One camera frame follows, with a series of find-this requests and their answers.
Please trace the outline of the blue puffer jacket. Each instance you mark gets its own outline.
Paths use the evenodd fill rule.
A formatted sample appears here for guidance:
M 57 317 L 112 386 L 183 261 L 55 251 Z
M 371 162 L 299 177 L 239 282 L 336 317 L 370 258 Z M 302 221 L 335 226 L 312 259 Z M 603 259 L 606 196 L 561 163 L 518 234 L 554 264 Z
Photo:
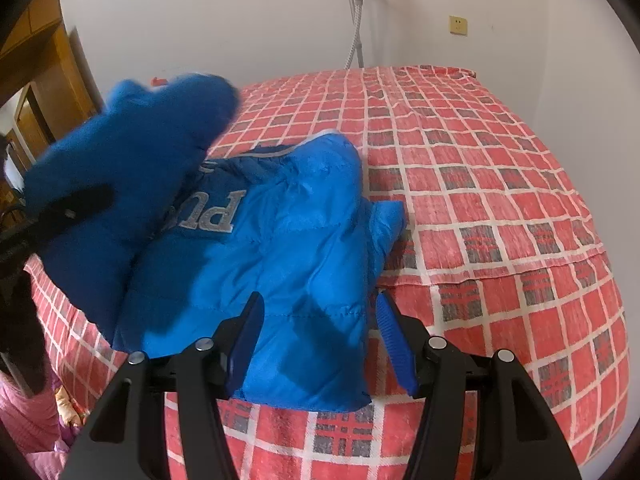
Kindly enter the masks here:
M 363 195 L 360 157 L 329 131 L 212 159 L 240 105 L 224 78 L 120 82 L 104 111 L 27 171 L 26 208 L 101 184 L 104 211 L 55 237 L 44 270 L 115 350 L 170 356 L 239 315 L 265 319 L 239 399 L 311 412 L 370 401 L 368 303 L 405 226 Z

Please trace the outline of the pink clothing pile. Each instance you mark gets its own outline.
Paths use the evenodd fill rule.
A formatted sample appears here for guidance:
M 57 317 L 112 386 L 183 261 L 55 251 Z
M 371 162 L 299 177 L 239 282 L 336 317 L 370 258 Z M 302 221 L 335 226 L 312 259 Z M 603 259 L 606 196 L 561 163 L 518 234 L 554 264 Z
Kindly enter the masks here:
M 46 371 L 46 385 L 31 398 L 1 374 L 1 420 L 36 474 L 57 479 L 84 421 L 50 364 Z

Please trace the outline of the brown wooden wardrobe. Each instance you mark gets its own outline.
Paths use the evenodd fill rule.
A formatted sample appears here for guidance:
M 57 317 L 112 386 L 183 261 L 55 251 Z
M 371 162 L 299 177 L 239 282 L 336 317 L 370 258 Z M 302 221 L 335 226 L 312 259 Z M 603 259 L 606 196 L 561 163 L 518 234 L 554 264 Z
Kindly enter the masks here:
M 32 0 L 1 43 L 1 132 L 18 171 L 101 106 L 61 0 Z

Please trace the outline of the red plaid bed sheet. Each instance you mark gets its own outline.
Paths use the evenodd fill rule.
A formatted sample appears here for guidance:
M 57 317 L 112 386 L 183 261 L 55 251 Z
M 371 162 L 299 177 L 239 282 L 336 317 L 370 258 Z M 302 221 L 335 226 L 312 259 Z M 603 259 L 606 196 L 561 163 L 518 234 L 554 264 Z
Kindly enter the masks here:
M 592 215 L 525 122 L 463 68 L 336 70 L 242 90 L 240 116 L 209 151 L 229 157 L 337 128 L 364 158 L 371 200 L 403 200 L 408 230 L 381 285 L 462 351 L 511 349 L 579 466 L 626 416 L 629 356 L 620 292 Z M 54 369 L 81 411 L 124 355 L 44 273 L 36 305 Z M 312 414 L 221 403 L 241 479 L 401 479 L 420 401 L 401 392 L 371 333 L 371 405 Z

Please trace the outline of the yellow wall socket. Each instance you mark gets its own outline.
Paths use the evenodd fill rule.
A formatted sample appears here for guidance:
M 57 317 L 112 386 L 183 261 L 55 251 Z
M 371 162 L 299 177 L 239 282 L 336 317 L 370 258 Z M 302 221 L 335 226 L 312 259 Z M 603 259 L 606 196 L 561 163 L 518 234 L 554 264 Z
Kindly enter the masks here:
M 450 15 L 449 32 L 451 35 L 466 36 L 468 34 L 468 20 L 461 16 Z

